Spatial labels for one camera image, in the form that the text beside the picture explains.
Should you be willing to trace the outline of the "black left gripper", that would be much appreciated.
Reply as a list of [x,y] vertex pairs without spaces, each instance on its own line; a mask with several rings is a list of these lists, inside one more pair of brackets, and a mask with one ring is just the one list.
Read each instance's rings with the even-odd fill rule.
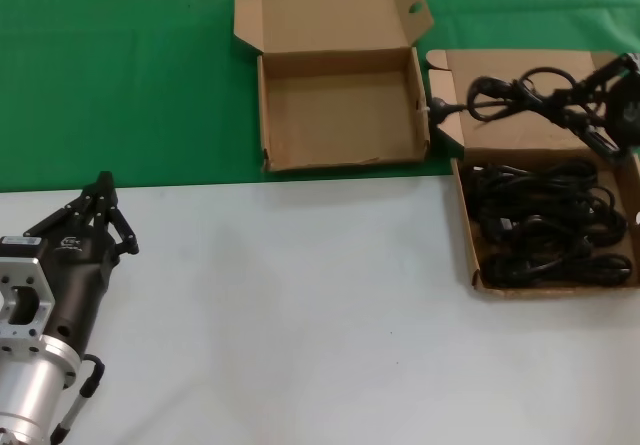
[[[45,241],[42,265],[55,300],[45,334],[79,355],[86,352],[119,256],[139,253],[118,203],[113,174],[102,171],[77,198],[24,232]],[[110,225],[119,243],[108,232]]]

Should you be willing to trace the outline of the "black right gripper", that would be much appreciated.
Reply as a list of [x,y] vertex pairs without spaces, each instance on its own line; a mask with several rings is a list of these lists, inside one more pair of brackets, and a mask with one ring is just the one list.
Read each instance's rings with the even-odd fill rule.
[[[552,94],[560,107],[605,101],[604,128],[613,140],[639,139],[639,54],[626,53],[597,68],[569,89]],[[625,149],[599,132],[604,121],[597,115],[568,110],[565,127],[601,158],[622,158]]]

